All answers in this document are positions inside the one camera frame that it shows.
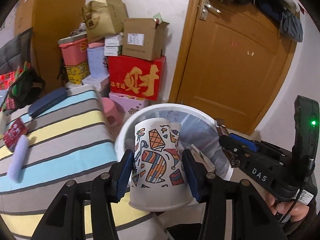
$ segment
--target brown paper bag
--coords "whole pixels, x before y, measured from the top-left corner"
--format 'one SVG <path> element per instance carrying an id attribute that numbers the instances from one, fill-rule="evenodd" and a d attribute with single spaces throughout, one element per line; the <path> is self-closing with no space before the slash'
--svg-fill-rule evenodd
<path id="1" fill-rule="evenodd" d="M 89 43 L 122 32 L 127 18 L 122 0 L 94 0 L 82 8 Z"/>

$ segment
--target door lock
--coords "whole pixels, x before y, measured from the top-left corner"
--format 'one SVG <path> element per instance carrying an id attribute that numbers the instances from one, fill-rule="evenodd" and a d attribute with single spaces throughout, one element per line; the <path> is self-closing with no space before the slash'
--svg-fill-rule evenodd
<path id="1" fill-rule="evenodd" d="M 200 7 L 199 19 L 203 21 L 207 20 L 209 10 L 212 10 L 216 13 L 221 13 L 219 9 L 213 7 L 210 4 L 209 0 L 202 0 L 201 5 L 199 7 Z"/>

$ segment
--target lavender fabric item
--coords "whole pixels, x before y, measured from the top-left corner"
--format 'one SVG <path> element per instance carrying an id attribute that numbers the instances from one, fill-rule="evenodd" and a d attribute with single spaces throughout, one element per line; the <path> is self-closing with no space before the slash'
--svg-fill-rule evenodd
<path id="1" fill-rule="evenodd" d="M 29 148 L 29 140 L 25 135 L 21 135 L 17 145 L 14 149 L 14 153 L 12 155 L 12 162 L 10 163 L 7 175 L 9 178 L 18 183 L 19 173 L 21 171 L 22 165 L 24 163 L 24 159 L 26 158 L 26 153 Z"/>

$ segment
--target human hand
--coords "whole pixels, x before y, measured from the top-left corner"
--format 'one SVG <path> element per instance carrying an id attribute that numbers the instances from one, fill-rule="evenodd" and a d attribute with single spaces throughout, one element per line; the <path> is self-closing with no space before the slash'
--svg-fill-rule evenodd
<path id="1" fill-rule="evenodd" d="M 286 212 L 289 210 L 289 208 L 293 203 L 293 201 L 290 201 L 290 202 L 281 202 L 278 205 L 275 205 L 276 198 L 267 191 L 265 193 L 266 193 L 265 201 L 268 207 L 270 208 L 271 212 L 273 213 L 273 215 L 275 215 L 277 212 L 283 215 L 286 214 Z M 290 218 L 290 221 L 291 222 L 300 221 L 301 219 L 306 217 L 308 212 L 309 212 L 309 207 L 298 201 L 290 212 L 290 215 L 292 216 Z"/>

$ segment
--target pink storage box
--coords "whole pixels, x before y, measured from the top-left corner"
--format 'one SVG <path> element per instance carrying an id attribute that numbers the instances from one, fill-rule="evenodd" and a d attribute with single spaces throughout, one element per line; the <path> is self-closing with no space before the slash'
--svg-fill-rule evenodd
<path id="1" fill-rule="evenodd" d="M 104 39 L 88 44 L 88 47 L 90 49 L 97 48 L 97 47 L 103 47 L 103 46 L 104 46 Z"/>
<path id="2" fill-rule="evenodd" d="M 66 66 L 77 66 L 88 59 L 87 38 L 60 44 L 59 47 L 61 48 L 64 64 Z"/>
<path id="3" fill-rule="evenodd" d="M 109 98 L 116 103 L 119 112 L 134 114 L 140 109 L 148 106 L 148 100 L 144 98 L 137 98 L 120 93 L 109 93 Z"/>

